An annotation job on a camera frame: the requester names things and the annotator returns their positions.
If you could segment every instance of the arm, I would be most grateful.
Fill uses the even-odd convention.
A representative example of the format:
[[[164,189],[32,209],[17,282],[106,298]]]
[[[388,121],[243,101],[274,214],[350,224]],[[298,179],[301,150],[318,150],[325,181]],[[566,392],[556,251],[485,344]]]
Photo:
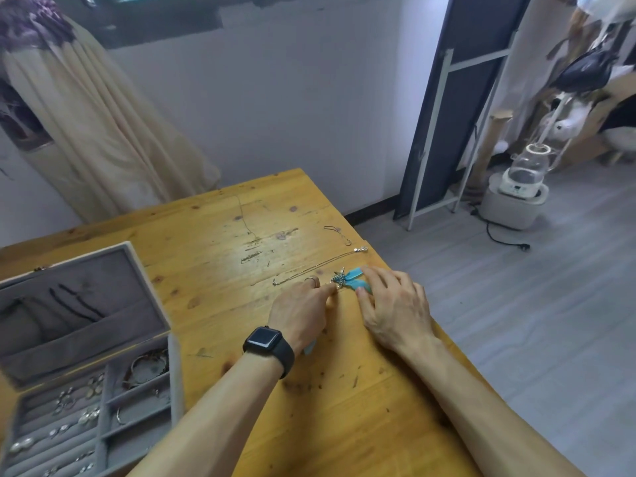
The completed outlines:
[[[336,289],[316,284],[318,278],[295,284],[272,305],[267,324],[296,356],[325,327],[325,304]],[[243,354],[129,477],[230,477],[282,373],[275,357]]]
[[[486,477],[584,477],[490,392],[433,335],[424,288],[406,273],[363,268],[375,297],[358,289],[364,325],[433,392]]]

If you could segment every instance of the jewelry box lid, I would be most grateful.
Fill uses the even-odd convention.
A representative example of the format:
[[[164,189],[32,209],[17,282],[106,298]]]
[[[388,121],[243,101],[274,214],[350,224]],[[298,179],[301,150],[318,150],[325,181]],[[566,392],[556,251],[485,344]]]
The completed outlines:
[[[170,328],[129,241],[0,282],[0,369],[18,391]]]

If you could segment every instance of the smartwatch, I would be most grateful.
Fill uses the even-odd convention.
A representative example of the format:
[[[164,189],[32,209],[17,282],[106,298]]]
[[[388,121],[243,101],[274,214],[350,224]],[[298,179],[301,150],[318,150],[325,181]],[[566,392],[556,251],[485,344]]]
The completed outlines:
[[[281,362],[282,368],[284,369],[281,379],[287,377],[296,359],[294,350],[291,349],[290,344],[282,337],[282,333],[269,326],[259,326],[256,328],[245,340],[243,352],[275,356]]]

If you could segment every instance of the gray floor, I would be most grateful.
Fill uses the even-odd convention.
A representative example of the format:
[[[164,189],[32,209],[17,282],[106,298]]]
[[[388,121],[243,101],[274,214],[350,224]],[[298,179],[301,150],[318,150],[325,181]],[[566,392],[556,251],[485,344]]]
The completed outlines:
[[[636,475],[636,166],[549,176],[529,253],[467,210],[356,227],[508,404],[588,477]]]

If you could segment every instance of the hand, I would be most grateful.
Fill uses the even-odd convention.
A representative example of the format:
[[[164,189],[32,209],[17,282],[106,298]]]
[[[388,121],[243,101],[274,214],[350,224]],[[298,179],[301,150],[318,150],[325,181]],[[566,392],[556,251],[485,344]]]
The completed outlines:
[[[274,300],[267,326],[282,332],[296,356],[327,325],[327,298],[336,292],[336,288],[336,283],[321,287],[318,276],[313,276],[286,289]]]
[[[375,306],[363,288],[355,293],[364,325],[380,344],[404,356],[408,349],[433,336],[429,302],[422,285],[399,271],[371,266],[361,269],[373,291]]]

